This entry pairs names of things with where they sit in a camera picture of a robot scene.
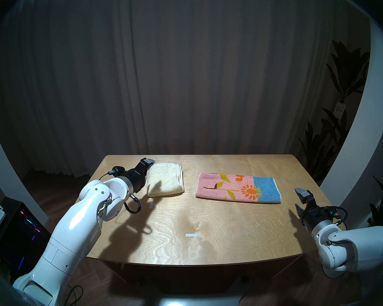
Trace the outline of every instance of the orange flower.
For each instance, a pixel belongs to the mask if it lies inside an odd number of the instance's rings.
[[[245,197],[248,197],[250,200],[257,200],[260,198],[260,196],[263,195],[258,187],[248,184],[241,188],[241,192],[245,194]]]

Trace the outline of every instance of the wooden table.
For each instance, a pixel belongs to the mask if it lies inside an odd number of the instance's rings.
[[[301,203],[294,188],[310,190],[320,206],[330,203],[293,155],[108,155],[91,180],[113,166],[133,168],[143,157],[180,164],[184,193],[152,199],[143,188],[137,194],[142,210],[129,214],[122,208],[117,217],[104,222],[88,257],[125,264],[203,266],[280,259],[316,249],[299,223],[295,203]],[[252,204],[196,198],[200,171],[273,177],[282,201]],[[131,200],[128,205],[137,208]]]

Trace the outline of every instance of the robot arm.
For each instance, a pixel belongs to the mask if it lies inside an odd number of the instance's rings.
[[[75,268],[101,235],[102,222],[116,217],[123,204],[130,213],[140,211],[140,202],[133,193],[145,186],[146,173],[154,163],[143,158],[128,171],[115,166],[108,172],[114,178],[106,182],[93,180],[84,186],[80,202],[58,222],[34,269],[19,277],[13,287],[43,305],[58,306]],[[136,212],[126,205],[129,197],[138,204]]]
[[[318,247],[323,271],[330,278],[344,272],[371,270],[383,263],[383,226],[354,230],[341,230],[338,225],[347,217],[340,218],[336,206],[319,207],[310,191],[295,189],[305,210],[295,204],[299,220],[305,226]]]

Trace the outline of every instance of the curtain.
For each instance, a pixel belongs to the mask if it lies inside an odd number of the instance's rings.
[[[331,108],[342,0],[18,0],[0,25],[0,96],[35,170],[108,154],[301,157]]]

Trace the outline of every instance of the cable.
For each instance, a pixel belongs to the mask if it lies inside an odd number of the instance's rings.
[[[71,286],[68,285],[68,287],[71,288],[71,291],[69,292],[68,297],[67,297],[67,299],[65,300],[64,306],[67,306],[67,302],[68,302],[68,300],[69,300],[69,298],[70,298],[70,296],[71,296],[71,293],[74,293],[75,301],[73,301],[73,302],[72,302],[71,304],[69,304],[68,306],[76,305],[77,302],[81,299],[82,295],[84,294],[84,289],[82,288],[81,285],[75,285],[74,287],[71,287]],[[75,291],[74,291],[77,287],[81,288],[81,290],[82,290],[81,295],[80,295],[78,298],[77,298],[77,295],[75,294]]]
[[[139,199],[138,199],[135,195],[133,195],[133,194],[131,194],[130,197],[131,197],[131,199],[133,199],[133,200],[138,204],[138,210],[137,210],[136,212],[134,212],[134,211],[132,211],[132,210],[128,207],[128,205],[126,204],[126,202],[123,203],[123,204],[125,205],[125,208],[126,208],[126,210],[127,210],[128,212],[130,212],[131,214],[137,214],[137,213],[140,212],[140,210],[141,210],[141,208],[142,208],[142,207],[140,206]]]
[[[340,209],[340,210],[345,212],[345,217],[342,218],[341,220],[339,220],[338,222],[336,222],[336,225],[339,226],[341,223],[345,222],[346,218],[348,218],[348,211],[346,209],[342,208],[342,207],[338,207],[338,206],[334,206],[334,207],[336,208],[336,210]]]
[[[101,180],[104,176],[106,176],[107,174],[109,174],[108,172],[106,172],[103,176],[101,176],[100,178],[99,178],[99,180]]]

